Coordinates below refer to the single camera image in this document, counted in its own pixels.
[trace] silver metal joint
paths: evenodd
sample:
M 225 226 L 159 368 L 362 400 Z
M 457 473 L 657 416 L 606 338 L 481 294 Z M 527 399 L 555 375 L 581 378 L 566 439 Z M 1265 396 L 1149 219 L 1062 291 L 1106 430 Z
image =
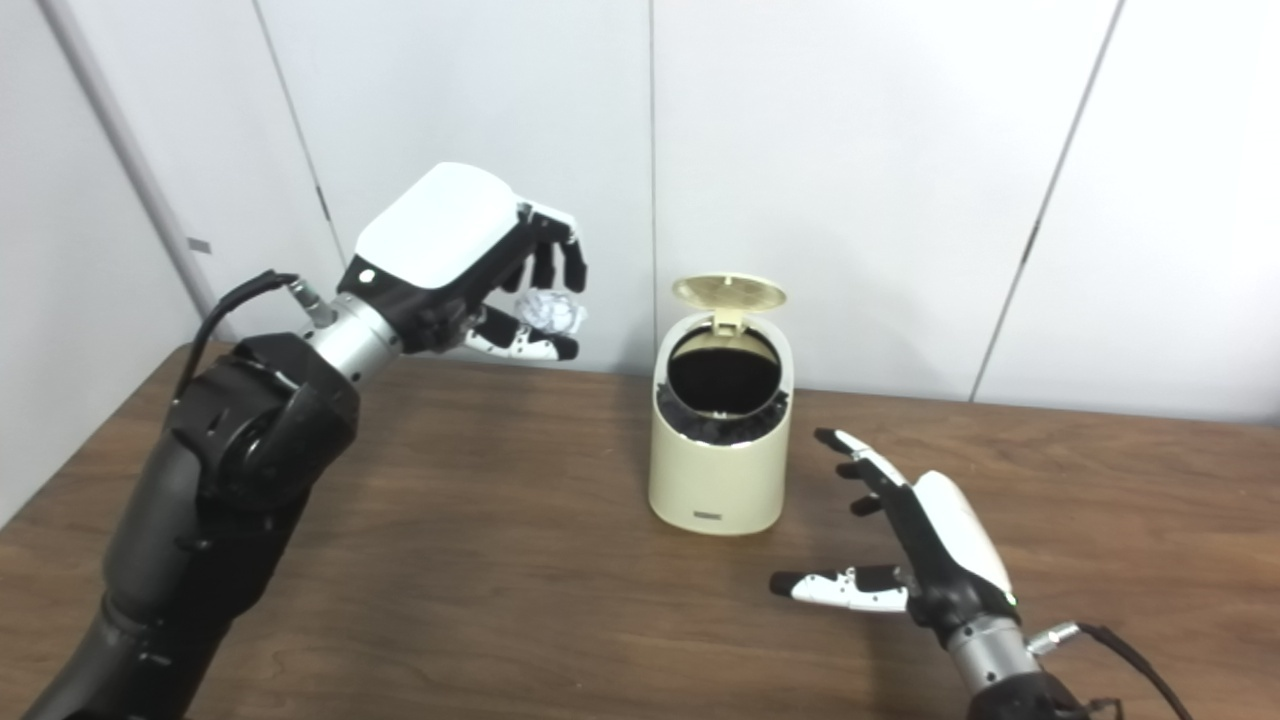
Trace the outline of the silver metal joint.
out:
M 1027 641 L 1027 652 L 1036 657 L 1043 657 L 1062 647 L 1062 643 L 1080 634 L 1080 626 L 1073 621 L 1060 623 L 1052 628 L 1039 632 Z
M 311 318 L 316 329 L 324 329 L 338 322 L 338 311 L 320 297 L 320 293 L 311 287 L 311 283 L 298 278 L 288 284 L 289 295 L 298 301 L 302 310 Z
M 964 625 L 947 639 L 947 652 L 970 696 L 1012 675 L 1041 670 L 1018 623 L 1009 618 L 984 615 Z
M 401 341 L 387 320 L 349 293 L 329 307 L 337 318 L 321 327 L 312 323 L 298 332 L 316 352 L 353 386 L 362 387 L 401 355 Z

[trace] trash can lid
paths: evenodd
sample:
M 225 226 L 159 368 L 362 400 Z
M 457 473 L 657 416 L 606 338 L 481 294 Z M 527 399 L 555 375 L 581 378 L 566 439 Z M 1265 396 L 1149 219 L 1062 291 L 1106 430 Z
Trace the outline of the trash can lid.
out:
M 772 282 L 741 273 L 709 273 L 680 278 L 671 291 L 703 310 L 763 313 L 787 301 L 787 293 Z

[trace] wooden table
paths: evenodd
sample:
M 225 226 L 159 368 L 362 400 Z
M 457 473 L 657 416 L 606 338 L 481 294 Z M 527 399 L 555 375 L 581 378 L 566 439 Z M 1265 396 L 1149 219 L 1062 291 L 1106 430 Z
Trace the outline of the wooden table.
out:
M 155 441 L 170 357 L 0 533 L 0 717 L 95 611 L 99 561 Z M 809 439 L 846 428 L 968 492 L 1029 629 L 1106 623 L 1203 719 L 1280 712 L 1280 430 L 800 392 L 787 506 L 746 538 L 645 501 L 643 378 L 402 360 L 317 486 L 268 597 L 191 715 L 212 719 L 961 717 L 905 618 L 771 596 L 777 569 L 895 561 Z M 1079 696 L 1171 717 L 1101 646 L 1046 661 Z

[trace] crumpled paper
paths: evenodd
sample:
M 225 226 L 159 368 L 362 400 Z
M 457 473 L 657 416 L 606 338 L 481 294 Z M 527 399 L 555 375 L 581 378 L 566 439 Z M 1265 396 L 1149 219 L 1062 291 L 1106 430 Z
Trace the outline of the crumpled paper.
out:
M 516 301 L 521 320 L 548 334 L 572 336 L 586 319 L 586 307 L 561 290 L 529 288 Z

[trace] black cable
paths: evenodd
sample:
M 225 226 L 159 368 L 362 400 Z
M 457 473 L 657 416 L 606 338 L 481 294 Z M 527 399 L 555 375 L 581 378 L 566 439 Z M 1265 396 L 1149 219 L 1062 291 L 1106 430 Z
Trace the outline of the black cable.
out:
M 292 273 L 266 270 L 261 275 L 242 282 L 232 288 L 230 292 L 224 295 L 223 299 L 218 301 L 218 305 L 215 305 L 214 309 L 209 311 L 209 315 L 200 323 L 200 329 L 196 331 L 196 337 L 191 341 L 191 352 L 187 354 L 187 364 L 182 369 L 182 375 L 178 377 L 178 384 L 174 387 L 173 398 L 178 400 L 187 389 L 187 386 L 191 383 L 191 378 L 196 374 L 196 366 L 200 365 L 200 357 L 205 354 L 205 346 L 209 345 L 209 338 L 214 334 L 214 328 L 218 327 L 218 323 L 220 323 L 228 313 L 250 300 L 253 300 L 259 295 L 282 288 L 296 279 L 298 279 L 298 275 Z
M 1111 628 L 1106 625 L 1087 625 L 1084 623 L 1076 623 L 1080 632 L 1089 635 L 1091 638 L 1098 641 L 1100 643 L 1111 648 L 1112 652 L 1123 657 L 1129 665 L 1133 665 L 1134 670 L 1142 673 L 1144 678 L 1151 680 L 1152 685 L 1160 691 L 1169 706 L 1174 708 L 1174 714 L 1178 715 L 1178 720 L 1192 720 L 1192 714 L 1187 711 L 1183 706 L 1183 701 L 1178 700 L 1178 693 L 1174 688 L 1169 687 L 1169 683 L 1156 673 L 1156 669 L 1147 662 L 1147 659 L 1142 656 L 1132 644 L 1124 642 L 1120 635 L 1115 634 Z

